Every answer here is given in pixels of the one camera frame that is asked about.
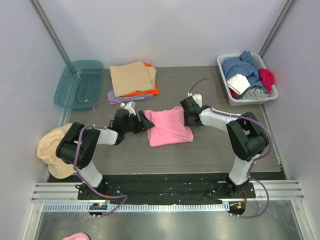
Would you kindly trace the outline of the pink t shirt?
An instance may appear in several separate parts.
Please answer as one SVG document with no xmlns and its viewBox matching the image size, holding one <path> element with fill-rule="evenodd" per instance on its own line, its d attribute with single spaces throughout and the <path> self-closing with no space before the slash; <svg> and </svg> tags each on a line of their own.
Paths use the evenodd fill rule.
<svg viewBox="0 0 320 240">
<path fill-rule="evenodd" d="M 190 143 L 194 140 L 191 128 L 185 126 L 181 106 L 163 111 L 145 110 L 144 115 L 154 124 L 154 127 L 147 130 L 150 147 Z"/>
</svg>

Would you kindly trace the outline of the lavender t shirt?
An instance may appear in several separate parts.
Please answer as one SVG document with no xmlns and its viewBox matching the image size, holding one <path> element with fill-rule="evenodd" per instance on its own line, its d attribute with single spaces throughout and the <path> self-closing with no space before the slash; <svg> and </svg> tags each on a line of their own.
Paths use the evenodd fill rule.
<svg viewBox="0 0 320 240">
<path fill-rule="evenodd" d="M 130 102 L 130 101 L 140 101 L 140 100 L 145 100 L 148 98 L 152 98 L 154 95 L 149 94 L 146 97 L 115 97 L 114 90 L 111 90 L 107 93 L 108 101 L 111 105 L 117 105 L 121 104 L 124 102 Z"/>
</svg>

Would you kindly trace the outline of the teal t shirt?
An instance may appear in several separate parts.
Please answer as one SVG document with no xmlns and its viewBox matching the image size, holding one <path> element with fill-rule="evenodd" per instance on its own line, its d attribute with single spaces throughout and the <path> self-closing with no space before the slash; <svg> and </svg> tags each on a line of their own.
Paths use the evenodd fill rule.
<svg viewBox="0 0 320 240">
<path fill-rule="evenodd" d="M 145 97 L 148 97 L 149 95 L 148 94 L 138 94 L 138 95 L 134 95 L 132 97 L 134 98 L 145 98 Z"/>
</svg>

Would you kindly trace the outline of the orange t shirt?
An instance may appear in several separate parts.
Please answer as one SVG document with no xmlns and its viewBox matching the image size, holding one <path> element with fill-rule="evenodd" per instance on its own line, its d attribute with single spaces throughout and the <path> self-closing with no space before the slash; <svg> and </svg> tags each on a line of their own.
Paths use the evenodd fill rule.
<svg viewBox="0 0 320 240">
<path fill-rule="evenodd" d="M 158 95 L 159 94 L 159 90 L 158 90 L 158 86 L 156 83 L 156 73 L 157 70 L 150 64 L 150 63 L 144 63 L 144 65 L 148 68 L 150 76 L 151 76 L 151 83 L 153 85 L 153 89 L 152 90 L 147 90 L 147 91 L 136 91 L 130 94 L 126 94 L 124 95 L 124 97 L 128 98 L 128 97 L 135 97 L 138 95 Z"/>
</svg>

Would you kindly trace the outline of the beige t shirt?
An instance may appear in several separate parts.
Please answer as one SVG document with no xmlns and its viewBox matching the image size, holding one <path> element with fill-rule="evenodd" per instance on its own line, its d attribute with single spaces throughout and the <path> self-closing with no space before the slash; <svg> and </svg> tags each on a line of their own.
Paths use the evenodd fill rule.
<svg viewBox="0 0 320 240">
<path fill-rule="evenodd" d="M 115 97 L 135 92 L 152 91 L 156 85 L 157 70 L 143 61 L 110 66 L 110 76 Z"/>
</svg>

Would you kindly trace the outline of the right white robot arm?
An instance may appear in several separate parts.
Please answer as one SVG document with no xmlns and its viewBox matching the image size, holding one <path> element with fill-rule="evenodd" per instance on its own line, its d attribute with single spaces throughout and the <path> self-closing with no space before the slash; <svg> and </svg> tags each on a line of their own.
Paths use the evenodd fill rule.
<svg viewBox="0 0 320 240">
<path fill-rule="evenodd" d="M 200 106 L 192 96 L 185 98 L 180 104 L 185 126 L 213 127 L 228 134 L 235 160 L 226 178 L 225 191 L 230 197 L 238 197 L 250 181 L 253 165 L 260 159 L 265 148 L 272 146 L 267 129 L 252 112 L 232 114 L 208 105 Z"/>
</svg>

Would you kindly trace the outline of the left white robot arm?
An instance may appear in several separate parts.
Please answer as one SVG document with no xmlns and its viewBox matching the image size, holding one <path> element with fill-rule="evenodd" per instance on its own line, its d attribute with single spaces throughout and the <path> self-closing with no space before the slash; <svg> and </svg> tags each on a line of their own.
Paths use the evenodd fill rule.
<svg viewBox="0 0 320 240">
<path fill-rule="evenodd" d="M 55 155 L 67 165 L 71 165 L 79 178 L 90 186 L 89 194 L 100 200 L 106 195 L 107 185 L 92 161 L 96 146 L 119 145 L 127 133 L 139 134 L 154 126 L 141 110 L 131 113 L 127 109 L 118 109 L 107 127 L 73 123 L 58 144 Z"/>
</svg>

